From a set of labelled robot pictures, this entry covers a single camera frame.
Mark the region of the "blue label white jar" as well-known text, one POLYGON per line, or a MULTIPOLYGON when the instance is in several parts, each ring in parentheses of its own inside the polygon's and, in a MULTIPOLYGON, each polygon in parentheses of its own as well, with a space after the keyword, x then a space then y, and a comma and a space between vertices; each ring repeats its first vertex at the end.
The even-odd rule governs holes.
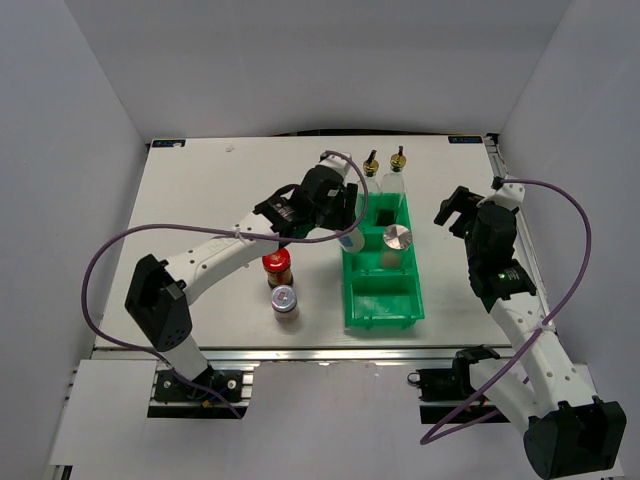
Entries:
POLYGON ((341 248, 351 254, 360 252, 365 246, 365 237, 358 227, 338 238, 341 248))

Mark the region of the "clear oil bottle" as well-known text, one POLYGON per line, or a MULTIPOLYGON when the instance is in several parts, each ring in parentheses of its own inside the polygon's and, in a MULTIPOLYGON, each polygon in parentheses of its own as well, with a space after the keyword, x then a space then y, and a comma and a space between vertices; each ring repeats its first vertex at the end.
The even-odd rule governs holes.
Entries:
POLYGON ((381 193, 380 186, 377 182, 376 175, 379 169, 379 163, 376 159, 377 151, 372 150, 363 162, 362 172, 364 180, 360 183, 359 193, 364 194, 364 189, 367 189, 369 195, 378 195, 381 193))

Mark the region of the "dark sauce glass bottle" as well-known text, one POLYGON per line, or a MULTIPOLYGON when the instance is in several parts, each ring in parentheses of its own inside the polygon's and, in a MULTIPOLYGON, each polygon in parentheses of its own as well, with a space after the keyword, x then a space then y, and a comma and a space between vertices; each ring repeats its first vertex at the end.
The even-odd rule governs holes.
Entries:
POLYGON ((405 197, 403 170, 406 166, 404 147, 400 145, 390 158, 390 171, 380 183, 380 198, 376 216, 377 226, 389 226, 396 222, 397 214, 405 197))

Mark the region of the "silver lid spice jar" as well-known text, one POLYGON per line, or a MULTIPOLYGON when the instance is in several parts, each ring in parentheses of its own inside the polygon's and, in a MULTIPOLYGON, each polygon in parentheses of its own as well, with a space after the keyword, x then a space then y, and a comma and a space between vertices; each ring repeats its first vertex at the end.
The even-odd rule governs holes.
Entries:
POLYGON ((412 231, 405 225, 392 224, 382 234, 379 264, 385 269, 399 269, 413 244, 412 231))

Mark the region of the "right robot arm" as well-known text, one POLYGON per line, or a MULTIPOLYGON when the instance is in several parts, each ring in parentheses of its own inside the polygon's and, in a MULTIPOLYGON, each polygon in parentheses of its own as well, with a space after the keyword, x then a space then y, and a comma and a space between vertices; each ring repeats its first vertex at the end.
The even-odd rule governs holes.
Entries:
POLYGON ((626 428, 616 401, 602 400, 570 360, 545 313, 536 286, 514 257, 517 213, 524 182, 496 179, 482 197, 459 186, 441 203, 434 222, 458 217, 450 232, 465 243, 474 294, 509 340, 508 361, 488 347, 456 354, 453 390, 465 398, 447 414, 453 420, 471 403, 488 399, 520 433, 526 457, 542 479, 614 467, 626 428))

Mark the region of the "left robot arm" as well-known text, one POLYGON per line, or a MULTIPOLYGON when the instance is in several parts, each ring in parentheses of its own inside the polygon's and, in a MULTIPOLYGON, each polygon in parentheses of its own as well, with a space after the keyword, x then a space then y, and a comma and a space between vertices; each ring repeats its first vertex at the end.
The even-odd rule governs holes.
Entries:
POLYGON ((344 231, 355 221, 357 186, 345 181, 350 165, 330 156, 310 169, 289 197, 276 192, 235 225, 186 252, 140 259, 125 309, 154 350, 178 372, 177 387, 199 399, 212 370, 192 336, 190 306, 206 290, 252 261, 317 229, 344 231))

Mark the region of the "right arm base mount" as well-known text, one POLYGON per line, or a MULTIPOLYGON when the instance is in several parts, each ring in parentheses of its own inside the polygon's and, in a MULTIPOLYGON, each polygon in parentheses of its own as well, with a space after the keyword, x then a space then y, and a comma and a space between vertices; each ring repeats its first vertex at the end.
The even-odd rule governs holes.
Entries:
MULTIPOLYGON (((418 390, 420 420, 423 425, 437 423, 466 399, 455 384, 450 368, 419 369, 409 373, 406 379, 410 386, 418 390)), ((483 398, 452 420, 456 425, 470 422, 507 423, 508 420, 483 398)))

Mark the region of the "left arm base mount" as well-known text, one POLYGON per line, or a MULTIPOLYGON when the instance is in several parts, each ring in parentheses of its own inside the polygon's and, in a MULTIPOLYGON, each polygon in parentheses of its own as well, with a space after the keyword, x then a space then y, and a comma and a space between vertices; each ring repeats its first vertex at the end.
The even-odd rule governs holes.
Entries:
POLYGON ((192 384, 180 380, 171 369, 158 369, 147 417, 240 420, 248 409, 252 382, 252 374, 239 368, 209 366, 192 384))

